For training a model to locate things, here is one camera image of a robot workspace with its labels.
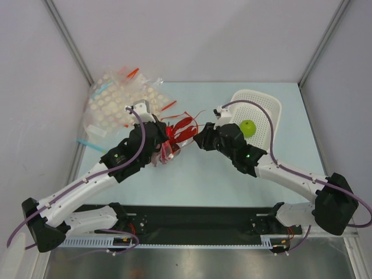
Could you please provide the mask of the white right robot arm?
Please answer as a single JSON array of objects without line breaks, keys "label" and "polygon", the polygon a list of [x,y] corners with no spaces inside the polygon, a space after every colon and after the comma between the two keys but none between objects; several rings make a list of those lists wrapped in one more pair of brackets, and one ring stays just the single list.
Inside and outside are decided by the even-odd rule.
[{"label": "white right robot arm", "polygon": [[276,163],[266,150],[248,144],[236,124],[215,127],[206,123],[194,141],[200,149],[222,153],[239,172],[277,183],[306,199],[296,204],[279,202],[272,208],[268,226],[274,233],[294,225],[311,225],[340,236],[359,205],[342,175],[302,174]]}]

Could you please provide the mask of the clear bag with orange zipper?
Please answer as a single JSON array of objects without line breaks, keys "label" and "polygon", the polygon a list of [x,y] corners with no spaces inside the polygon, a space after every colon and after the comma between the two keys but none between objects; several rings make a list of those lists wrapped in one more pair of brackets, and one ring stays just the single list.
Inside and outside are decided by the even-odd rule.
[{"label": "clear bag with orange zipper", "polygon": [[150,108],[155,111],[155,116],[166,124],[167,140],[151,159],[152,165],[156,167],[170,163],[186,146],[194,142],[194,136],[204,126],[198,123],[197,117],[204,111],[192,114],[187,110],[178,110],[177,101],[169,101],[167,98],[151,100]]}]

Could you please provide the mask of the white perforated plastic basket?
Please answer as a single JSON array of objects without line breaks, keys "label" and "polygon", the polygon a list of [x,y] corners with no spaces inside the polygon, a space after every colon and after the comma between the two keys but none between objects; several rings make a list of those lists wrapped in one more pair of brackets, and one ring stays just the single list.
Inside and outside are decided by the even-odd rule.
[{"label": "white perforated plastic basket", "polygon": [[239,90],[232,96],[231,101],[237,101],[228,107],[232,114],[231,122],[239,125],[244,120],[253,121],[256,131],[253,136],[245,138],[246,142],[268,151],[280,122],[280,101],[269,94],[254,90]]}]

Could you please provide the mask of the red toy lobster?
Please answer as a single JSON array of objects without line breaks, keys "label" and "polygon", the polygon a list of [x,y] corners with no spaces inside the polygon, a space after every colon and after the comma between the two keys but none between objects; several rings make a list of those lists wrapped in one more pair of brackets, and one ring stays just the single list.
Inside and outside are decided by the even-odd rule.
[{"label": "red toy lobster", "polygon": [[191,115],[187,111],[179,115],[162,117],[160,121],[165,122],[166,126],[174,127],[174,139],[172,142],[169,138],[160,146],[160,151],[152,156],[151,163],[154,167],[159,164],[168,164],[174,160],[181,150],[193,143],[193,137],[199,133],[203,124],[197,122],[197,117],[205,110]]}]

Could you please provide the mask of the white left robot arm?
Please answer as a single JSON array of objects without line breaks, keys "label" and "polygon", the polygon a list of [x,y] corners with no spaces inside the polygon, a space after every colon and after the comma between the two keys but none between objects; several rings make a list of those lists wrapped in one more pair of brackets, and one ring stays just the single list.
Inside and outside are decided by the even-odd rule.
[{"label": "white left robot arm", "polygon": [[127,138],[103,155],[79,180],[42,200],[26,199],[22,209],[38,251],[49,252],[76,234],[105,229],[123,232],[128,218],[118,203],[84,212],[77,209],[150,164],[167,140],[166,123],[156,120],[136,124]]}]

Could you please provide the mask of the red toy chili pepper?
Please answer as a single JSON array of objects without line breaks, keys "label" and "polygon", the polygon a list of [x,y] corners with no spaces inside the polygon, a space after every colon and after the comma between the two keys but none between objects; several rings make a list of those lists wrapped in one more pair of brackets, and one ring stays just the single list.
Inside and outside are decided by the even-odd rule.
[{"label": "red toy chili pepper", "polygon": [[166,135],[169,138],[169,141],[172,142],[174,139],[174,127],[173,126],[167,126],[166,127]]}]

